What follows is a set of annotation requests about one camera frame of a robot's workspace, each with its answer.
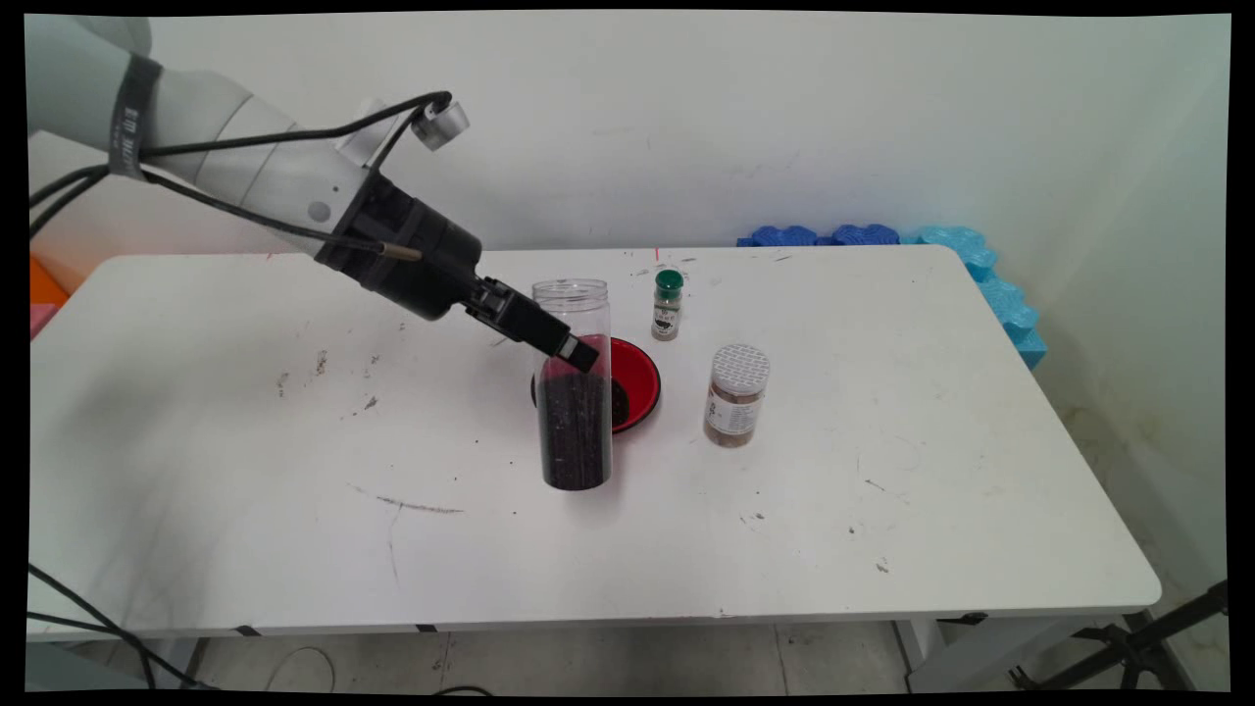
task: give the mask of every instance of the spice jar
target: spice jar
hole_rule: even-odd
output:
[[[704,425],[710,441],[728,449],[749,444],[768,375],[771,364],[753,345],[737,342],[715,352]]]
[[[663,270],[654,277],[654,337],[671,340],[680,332],[680,298],[684,275],[675,270]]]

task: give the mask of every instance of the white perforated lid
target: white perforated lid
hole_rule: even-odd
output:
[[[710,380],[730,395],[758,395],[767,387],[772,366],[763,351],[753,345],[724,345],[714,355]]]

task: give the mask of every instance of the blue foam block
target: blue foam block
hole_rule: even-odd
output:
[[[858,227],[852,224],[843,224],[837,229],[832,231],[830,238],[831,245],[897,245],[897,231],[882,226],[880,223],[871,223],[867,227]]]
[[[927,226],[916,231],[907,242],[944,245],[954,250],[976,281],[993,276],[994,263],[998,262],[998,253],[985,247],[985,236],[970,227]]]
[[[976,286],[985,295],[985,301],[994,310],[994,315],[1003,324],[1012,341],[1020,342],[1028,337],[1028,334],[1033,332],[1038,312],[1037,308],[1024,303],[1023,288],[1009,281],[1003,281],[998,275],[976,282]]]
[[[1030,371],[1042,362],[1042,359],[1045,357],[1045,341],[1042,340],[1042,336],[1038,335],[1037,330],[1028,331],[1024,340],[1015,344],[1015,349],[1019,350],[1020,359],[1024,360],[1024,365],[1028,366],[1028,370]]]
[[[738,237],[737,247],[781,247],[788,245],[814,245],[818,236],[811,228],[789,226],[784,229],[763,226],[749,237]]]

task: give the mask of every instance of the pink object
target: pink object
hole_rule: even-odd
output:
[[[30,305],[30,339],[35,340],[35,335],[44,330],[48,321],[53,320],[53,313],[56,312],[56,303],[31,303]]]

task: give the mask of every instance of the black strap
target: black strap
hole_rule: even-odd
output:
[[[118,88],[118,99],[113,103],[109,173],[148,181],[139,169],[139,144],[147,127],[148,102],[159,76],[161,64],[147,56],[131,55],[127,74]]]

